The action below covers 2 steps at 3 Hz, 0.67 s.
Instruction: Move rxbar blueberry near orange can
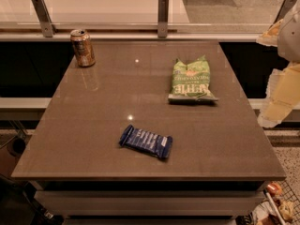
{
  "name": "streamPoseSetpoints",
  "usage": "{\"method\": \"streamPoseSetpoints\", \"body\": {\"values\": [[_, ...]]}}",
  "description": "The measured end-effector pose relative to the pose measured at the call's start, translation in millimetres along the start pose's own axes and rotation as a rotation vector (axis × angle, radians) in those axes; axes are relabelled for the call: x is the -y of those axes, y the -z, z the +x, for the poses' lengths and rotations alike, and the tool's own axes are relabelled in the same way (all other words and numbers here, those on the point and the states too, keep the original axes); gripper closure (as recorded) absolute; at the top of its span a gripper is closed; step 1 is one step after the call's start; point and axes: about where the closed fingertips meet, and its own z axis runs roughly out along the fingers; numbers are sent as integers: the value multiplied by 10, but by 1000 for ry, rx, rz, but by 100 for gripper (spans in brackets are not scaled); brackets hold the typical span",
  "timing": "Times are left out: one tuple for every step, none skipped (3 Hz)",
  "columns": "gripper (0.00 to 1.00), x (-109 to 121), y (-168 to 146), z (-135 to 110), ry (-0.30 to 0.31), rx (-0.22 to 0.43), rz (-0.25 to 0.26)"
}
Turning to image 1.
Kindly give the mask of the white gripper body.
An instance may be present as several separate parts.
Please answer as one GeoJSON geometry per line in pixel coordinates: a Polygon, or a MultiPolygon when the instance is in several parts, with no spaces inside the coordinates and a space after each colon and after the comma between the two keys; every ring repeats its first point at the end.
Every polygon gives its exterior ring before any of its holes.
{"type": "Polygon", "coordinates": [[[277,35],[277,52],[290,62],[300,62],[300,1],[282,20],[277,35]]]}

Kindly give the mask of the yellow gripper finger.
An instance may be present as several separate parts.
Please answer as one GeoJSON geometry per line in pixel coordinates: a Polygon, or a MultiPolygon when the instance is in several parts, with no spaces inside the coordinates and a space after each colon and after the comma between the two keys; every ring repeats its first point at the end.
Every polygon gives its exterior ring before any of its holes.
{"type": "Polygon", "coordinates": [[[261,35],[258,36],[256,42],[263,46],[276,47],[278,45],[278,35],[282,23],[283,20],[280,19],[279,21],[272,24],[268,30],[266,30],[265,32],[263,32],[261,35]]]}
{"type": "Polygon", "coordinates": [[[273,128],[300,103],[300,64],[290,62],[283,70],[274,68],[265,94],[258,123],[263,128],[273,128]]]}

